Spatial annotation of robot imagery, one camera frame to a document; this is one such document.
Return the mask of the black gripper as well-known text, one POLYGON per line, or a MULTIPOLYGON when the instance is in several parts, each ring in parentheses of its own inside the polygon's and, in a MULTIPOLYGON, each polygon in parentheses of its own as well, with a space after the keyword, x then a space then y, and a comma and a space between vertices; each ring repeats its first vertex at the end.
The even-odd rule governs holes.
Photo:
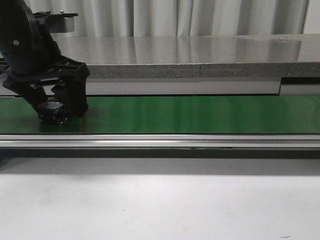
POLYGON ((88 111, 86 78, 90 75, 90 72, 84 62, 78 62, 62 55, 40 73, 20 76, 13 72, 4 58, 1 58, 0 71, 7 75, 7 79, 2 83, 2 86, 24 98, 40 118, 48 116, 47 110, 43 111, 39 108, 41 104, 48 100, 48 97, 43 87, 32 88, 28 83, 37 83, 45 79, 66 77, 63 79, 63 84, 57 84, 51 89, 55 98, 78 117, 82 117, 88 111))

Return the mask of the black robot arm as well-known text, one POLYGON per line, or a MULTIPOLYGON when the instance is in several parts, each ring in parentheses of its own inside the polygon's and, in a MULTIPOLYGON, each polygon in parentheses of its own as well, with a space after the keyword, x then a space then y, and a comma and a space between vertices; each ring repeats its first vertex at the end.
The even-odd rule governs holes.
POLYGON ((60 123, 88 110, 84 62, 61 54, 52 33, 74 31, 77 13, 33 13, 23 0, 0 2, 3 87, 24 98, 42 121, 60 123))

